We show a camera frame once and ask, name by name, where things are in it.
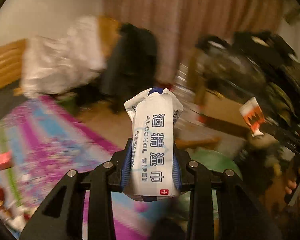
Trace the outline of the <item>white alcohol wipes packet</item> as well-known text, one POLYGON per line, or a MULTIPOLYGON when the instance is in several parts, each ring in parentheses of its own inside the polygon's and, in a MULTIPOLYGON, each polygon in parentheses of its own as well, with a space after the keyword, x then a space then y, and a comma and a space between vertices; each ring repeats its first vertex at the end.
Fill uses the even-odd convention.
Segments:
POLYGON ((172 179, 174 125, 183 105, 167 88, 144 90, 125 102, 132 121, 132 163, 124 193, 140 202, 179 194, 172 179))

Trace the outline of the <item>colourful striped floral bedspread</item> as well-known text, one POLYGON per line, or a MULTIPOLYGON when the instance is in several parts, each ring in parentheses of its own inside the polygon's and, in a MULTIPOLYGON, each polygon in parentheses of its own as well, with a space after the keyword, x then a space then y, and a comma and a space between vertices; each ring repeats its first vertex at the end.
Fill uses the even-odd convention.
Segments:
POLYGON ((105 103, 75 118, 47 96, 25 101, 0 120, 0 153, 13 161, 0 171, 6 206, 36 209, 68 170, 92 170, 123 149, 131 126, 105 103))

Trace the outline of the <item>black garbage bag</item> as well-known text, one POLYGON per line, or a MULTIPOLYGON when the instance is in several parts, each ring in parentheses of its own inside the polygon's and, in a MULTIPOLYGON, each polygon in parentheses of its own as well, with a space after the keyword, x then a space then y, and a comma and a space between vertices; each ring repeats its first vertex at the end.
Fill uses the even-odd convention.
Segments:
POLYGON ((273 118, 300 119, 300 62, 279 35, 236 32, 231 44, 209 35, 196 43, 207 88, 239 103, 255 97, 273 118))

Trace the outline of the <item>wooden headboard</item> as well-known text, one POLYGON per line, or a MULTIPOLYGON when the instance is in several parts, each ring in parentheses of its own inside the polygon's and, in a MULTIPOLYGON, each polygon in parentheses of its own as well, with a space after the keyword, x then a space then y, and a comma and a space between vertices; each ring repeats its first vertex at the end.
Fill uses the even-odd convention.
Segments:
POLYGON ((0 89, 21 77, 27 39, 0 46, 0 89))

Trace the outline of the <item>beige patterned curtain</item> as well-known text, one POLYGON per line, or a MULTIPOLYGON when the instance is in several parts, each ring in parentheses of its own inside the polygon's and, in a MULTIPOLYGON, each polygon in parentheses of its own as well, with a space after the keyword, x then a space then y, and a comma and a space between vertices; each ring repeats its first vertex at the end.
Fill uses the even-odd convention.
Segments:
POLYGON ((283 0, 104 0, 104 12, 150 30, 159 43, 156 79, 172 83, 199 37, 229 39, 237 31, 276 31, 283 0))

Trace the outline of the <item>pink red small box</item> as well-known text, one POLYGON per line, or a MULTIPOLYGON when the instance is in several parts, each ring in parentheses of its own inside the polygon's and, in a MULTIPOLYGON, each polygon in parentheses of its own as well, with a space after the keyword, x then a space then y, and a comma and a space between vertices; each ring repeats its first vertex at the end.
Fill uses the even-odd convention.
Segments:
POLYGON ((0 171, 13 166, 12 152, 0 153, 0 171))

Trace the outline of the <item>green lined trash bin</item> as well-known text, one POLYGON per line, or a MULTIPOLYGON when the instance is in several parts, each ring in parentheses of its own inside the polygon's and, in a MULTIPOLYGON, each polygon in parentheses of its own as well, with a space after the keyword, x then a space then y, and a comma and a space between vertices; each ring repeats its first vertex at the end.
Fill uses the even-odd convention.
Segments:
POLYGON ((188 153, 192 160, 203 164, 209 170, 223 173, 224 170, 231 169, 242 179, 242 174, 235 162, 217 151, 197 148, 188 150, 188 153))

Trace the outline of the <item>dark jacket on chair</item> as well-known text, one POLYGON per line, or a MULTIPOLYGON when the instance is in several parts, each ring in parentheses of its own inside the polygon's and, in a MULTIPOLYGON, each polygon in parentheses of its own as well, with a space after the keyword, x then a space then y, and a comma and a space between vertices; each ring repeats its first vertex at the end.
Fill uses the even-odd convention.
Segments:
POLYGON ((124 110, 127 100, 153 87, 158 54, 157 39, 151 31, 124 23, 119 33, 100 87, 113 113, 124 110))

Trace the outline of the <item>white satin cloth right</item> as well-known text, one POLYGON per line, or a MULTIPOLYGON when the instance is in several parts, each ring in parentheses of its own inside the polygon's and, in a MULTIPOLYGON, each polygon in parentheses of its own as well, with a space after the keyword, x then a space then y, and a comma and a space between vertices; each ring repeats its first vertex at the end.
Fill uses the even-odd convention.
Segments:
POLYGON ((26 42, 20 86, 28 98, 59 95, 88 84, 105 67, 97 18, 86 15, 59 39, 35 36, 26 42))

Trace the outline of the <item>red white paper cup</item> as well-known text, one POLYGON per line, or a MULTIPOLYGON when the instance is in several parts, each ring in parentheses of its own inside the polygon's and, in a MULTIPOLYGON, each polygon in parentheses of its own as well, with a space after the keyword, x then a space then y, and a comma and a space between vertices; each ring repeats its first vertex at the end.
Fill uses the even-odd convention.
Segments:
POLYGON ((261 107, 259 106, 255 97, 252 97, 245 104, 243 104, 239 112, 243 117, 243 120, 248 125, 250 130, 252 131, 253 137, 258 137, 264 135, 260 131, 260 127, 262 124, 266 122, 264 114, 262 112, 261 107))

